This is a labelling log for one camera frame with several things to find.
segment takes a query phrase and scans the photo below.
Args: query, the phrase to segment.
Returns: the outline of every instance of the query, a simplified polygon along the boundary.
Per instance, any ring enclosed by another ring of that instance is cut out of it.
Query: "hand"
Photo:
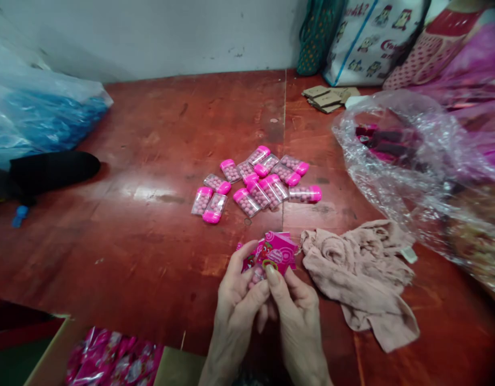
[[[317,293],[291,269],[284,278],[272,265],[265,270],[279,311],[283,361],[292,382],[295,386],[333,386],[322,350]]]
[[[231,385],[246,355],[254,317],[270,295],[266,280],[247,288],[254,268],[241,273],[243,260],[257,245],[256,240],[249,241],[231,256],[219,286],[213,336],[199,386]]]

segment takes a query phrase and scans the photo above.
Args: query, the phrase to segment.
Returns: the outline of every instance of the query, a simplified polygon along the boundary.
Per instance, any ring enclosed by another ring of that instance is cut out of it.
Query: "finger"
[[[251,254],[256,249],[258,245],[257,240],[251,240],[245,243],[242,248],[231,255],[230,263],[227,266],[225,276],[236,276],[242,271],[243,260]]]
[[[269,307],[267,303],[262,304],[260,311],[258,311],[258,317],[256,319],[256,329],[259,334],[263,332],[267,319],[269,318]]]
[[[270,291],[267,281],[261,281],[249,290],[246,297],[237,304],[233,316],[250,321],[251,325],[254,316],[269,298]]]
[[[310,286],[297,277],[290,268],[286,270],[285,281],[295,299],[305,299],[310,295]]]
[[[251,281],[251,279],[253,278],[253,275],[254,275],[254,267],[251,267],[249,268],[247,271],[245,271],[243,274],[242,274],[242,279],[248,283]]]
[[[280,315],[293,315],[298,312],[297,307],[290,298],[289,289],[283,276],[270,264],[265,268],[269,289],[279,310]]]
[[[278,308],[276,307],[276,303],[274,303],[274,300],[272,298],[269,298],[267,301],[267,308],[269,311],[269,319],[271,319],[273,322],[278,321]]]

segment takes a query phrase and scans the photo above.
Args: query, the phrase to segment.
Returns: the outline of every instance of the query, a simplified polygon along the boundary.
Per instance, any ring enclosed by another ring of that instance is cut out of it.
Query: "green bag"
[[[305,21],[299,31],[298,74],[315,75],[326,63],[344,3],[344,0],[308,0]]]

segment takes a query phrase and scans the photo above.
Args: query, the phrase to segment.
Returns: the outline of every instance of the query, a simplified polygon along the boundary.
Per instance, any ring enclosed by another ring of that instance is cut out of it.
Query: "white wall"
[[[56,71],[113,82],[295,67],[307,0],[0,0]]]

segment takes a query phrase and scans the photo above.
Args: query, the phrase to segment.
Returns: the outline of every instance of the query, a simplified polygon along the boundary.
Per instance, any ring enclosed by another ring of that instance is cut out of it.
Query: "printed strawberry graphic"
[[[260,258],[261,259],[266,259],[269,258],[269,252],[272,251],[272,245],[265,241],[265,244],[263,245],[263,249],[260,253]]]

